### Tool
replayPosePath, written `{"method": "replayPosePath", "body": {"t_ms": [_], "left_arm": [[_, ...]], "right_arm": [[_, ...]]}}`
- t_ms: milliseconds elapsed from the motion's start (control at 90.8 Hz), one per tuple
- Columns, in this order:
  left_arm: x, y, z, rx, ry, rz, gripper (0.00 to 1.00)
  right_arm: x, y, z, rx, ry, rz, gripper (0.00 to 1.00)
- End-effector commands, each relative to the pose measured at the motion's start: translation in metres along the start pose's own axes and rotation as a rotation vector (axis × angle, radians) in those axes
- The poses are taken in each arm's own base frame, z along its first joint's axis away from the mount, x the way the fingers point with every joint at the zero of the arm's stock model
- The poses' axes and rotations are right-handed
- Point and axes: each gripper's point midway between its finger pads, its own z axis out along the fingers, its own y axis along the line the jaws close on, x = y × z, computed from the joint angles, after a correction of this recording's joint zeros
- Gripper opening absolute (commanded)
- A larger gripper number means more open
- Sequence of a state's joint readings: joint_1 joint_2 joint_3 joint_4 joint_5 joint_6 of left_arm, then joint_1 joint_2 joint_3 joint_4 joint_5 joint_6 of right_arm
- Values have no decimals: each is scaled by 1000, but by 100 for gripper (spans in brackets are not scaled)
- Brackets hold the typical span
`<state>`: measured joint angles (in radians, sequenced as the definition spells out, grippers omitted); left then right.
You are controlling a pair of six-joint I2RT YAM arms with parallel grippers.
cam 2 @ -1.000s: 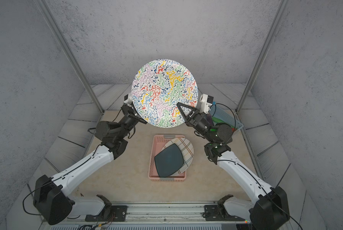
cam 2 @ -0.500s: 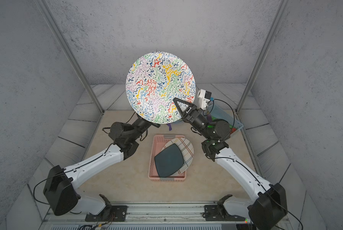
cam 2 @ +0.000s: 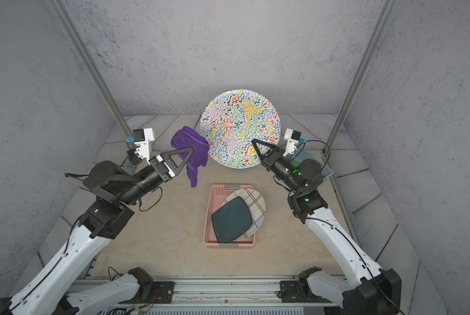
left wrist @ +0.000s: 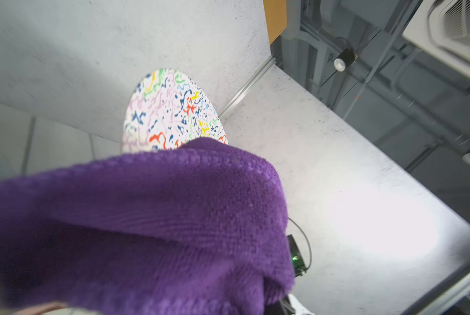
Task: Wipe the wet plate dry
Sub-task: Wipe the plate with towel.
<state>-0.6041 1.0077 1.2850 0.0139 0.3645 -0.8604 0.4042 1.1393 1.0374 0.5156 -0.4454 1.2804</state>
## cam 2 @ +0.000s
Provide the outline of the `colourful speckled round plate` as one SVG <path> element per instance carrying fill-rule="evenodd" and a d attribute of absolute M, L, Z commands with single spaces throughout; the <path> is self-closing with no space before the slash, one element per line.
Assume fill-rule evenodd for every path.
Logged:
<path fill-rule="evenodd" d="M 261 94 L 235 89 L 215 97 L 203 111 L 198 133 L 209 144 L 209 155 L 232 169 L 261 163 L 253 139 L 277 145 L 281 119 L 273 104 Z"/>

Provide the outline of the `plaid striped round plate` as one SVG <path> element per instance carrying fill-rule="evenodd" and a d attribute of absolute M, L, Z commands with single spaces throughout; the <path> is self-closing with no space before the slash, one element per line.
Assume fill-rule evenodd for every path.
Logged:
<path fill-rule="evenodd" d="M 256 190 L 252 188 L 241 188 L 229 195 L 222 203 L 222 206 L 236 197 L 241 197 L 244 200 L 252 216 L 252 225 L 245 233 L 246 238 L 249 238 L 253 236 L 262 225 L 266 213 L 265 200 Z"/>

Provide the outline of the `dark teal square plate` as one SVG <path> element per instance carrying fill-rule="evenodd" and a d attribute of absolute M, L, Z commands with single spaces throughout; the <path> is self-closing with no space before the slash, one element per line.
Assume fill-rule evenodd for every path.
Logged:
<path fill-rule="evenodd" d="M 247 204 L 236 197 L 211 215 L 212 226 L 219 243 L 229 243 L 238 238 L 246 239 L 245 233 L 252 225 L 252 216 Z"/>

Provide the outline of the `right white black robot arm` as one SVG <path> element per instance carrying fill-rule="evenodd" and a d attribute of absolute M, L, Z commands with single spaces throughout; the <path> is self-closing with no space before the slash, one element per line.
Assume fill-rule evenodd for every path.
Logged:
<path fill-rule="evenodd" d="M 283 149 L 262 140 L 253 139 L 252 145 L 262 166 L 287 186 L 294 217 L 319 237 L 344 273 L 340 279 L 319 268 L 302 272 L 301 296 L 325 299 L 345 314 L 403 314 L 400 276 L 385 270 L 352 239 L 320 195 L 324 166 L 315 159 L 294 165 Z"/>

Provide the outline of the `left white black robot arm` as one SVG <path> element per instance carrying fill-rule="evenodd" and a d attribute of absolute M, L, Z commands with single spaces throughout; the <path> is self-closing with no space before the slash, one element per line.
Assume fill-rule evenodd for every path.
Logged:
<path fill-rule="evenodd" d="M 82 178 L 95 202 L 73 224 L 66 243 L 43 270 L 13 297 L 0 299 L 0 314 L 96 314 L 119 302 L 152 301 L 153 279 L 141 268 L 95 289 L 67 291 L 84 268 L 125 228 L 131 205 L 180 174 L 192 147 L 163 152 L 133 175 L 102 161 Z"/>

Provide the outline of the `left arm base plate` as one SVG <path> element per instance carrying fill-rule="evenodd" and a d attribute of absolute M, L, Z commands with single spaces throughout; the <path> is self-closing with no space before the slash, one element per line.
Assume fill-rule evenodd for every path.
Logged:
<path fill-rule="evenodd" d="M 174 282 L 146 282 L 139 287 L 134 298 L 119 304 L 170 304 L 174 288 Z"/>

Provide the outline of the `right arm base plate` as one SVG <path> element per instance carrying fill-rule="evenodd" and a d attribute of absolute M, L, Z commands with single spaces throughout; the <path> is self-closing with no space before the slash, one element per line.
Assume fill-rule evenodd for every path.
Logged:
<path fill-rule="evenodd" d="M 329 303 L 329 300 L 314 295 L 301 279 L 281 281 L 277 296 L 282 303 Z"/>

